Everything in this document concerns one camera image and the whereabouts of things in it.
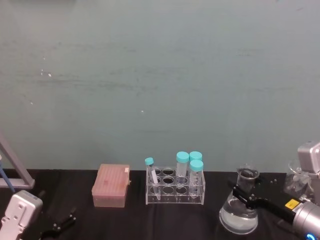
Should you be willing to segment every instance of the erlenmeyer flask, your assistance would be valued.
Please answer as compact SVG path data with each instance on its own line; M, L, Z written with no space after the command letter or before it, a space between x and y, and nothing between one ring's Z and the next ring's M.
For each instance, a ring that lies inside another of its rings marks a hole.
M255 184L259 172L252 166L245 164L237 169L237 184L246 192L249 192ZM246 208L237 197L229 194L227 200L219 212L221 224L234 234L249 234L258 226L258 214L256 210Z

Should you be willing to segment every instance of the metal stand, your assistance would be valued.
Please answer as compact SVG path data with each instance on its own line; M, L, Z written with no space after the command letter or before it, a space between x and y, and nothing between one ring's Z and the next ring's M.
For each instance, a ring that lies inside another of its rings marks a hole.
M3 134L0 132L0 151L8 158L21 178L9 178L15 189L32 189L35 180L30 176L25 166L19 160L18 156L11 149ZM8 188L3 178L0 178L0 188Z

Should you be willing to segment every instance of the teal wall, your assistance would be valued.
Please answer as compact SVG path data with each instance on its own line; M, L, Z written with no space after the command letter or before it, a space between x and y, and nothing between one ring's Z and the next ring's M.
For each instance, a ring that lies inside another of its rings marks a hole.
M286 171L320 140L318 0L0 0L0 129L28 168Z

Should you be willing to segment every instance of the glass flask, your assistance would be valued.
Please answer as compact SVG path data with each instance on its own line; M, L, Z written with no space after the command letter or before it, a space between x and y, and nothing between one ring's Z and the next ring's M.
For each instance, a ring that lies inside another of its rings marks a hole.
M250 192L254 186L259 172L249 164L245 164L237 169L237 184L246 192ZM258 226L258 214L256 210L246 208L237 197L231 192L219 212L221 224L228 231L245 235L249 234Z
M284 182L284 192L301 201L315 202L311 178L307 172L301 170L299 160L292 160L288 164L288 172Z

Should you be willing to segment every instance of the blue light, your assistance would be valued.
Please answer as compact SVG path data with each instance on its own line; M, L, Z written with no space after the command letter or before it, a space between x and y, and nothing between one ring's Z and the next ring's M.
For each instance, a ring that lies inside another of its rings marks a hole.
M307 239L307 240L316 240L316 237L313 236L311 233L308 233L308 234L306 235L306 239Z

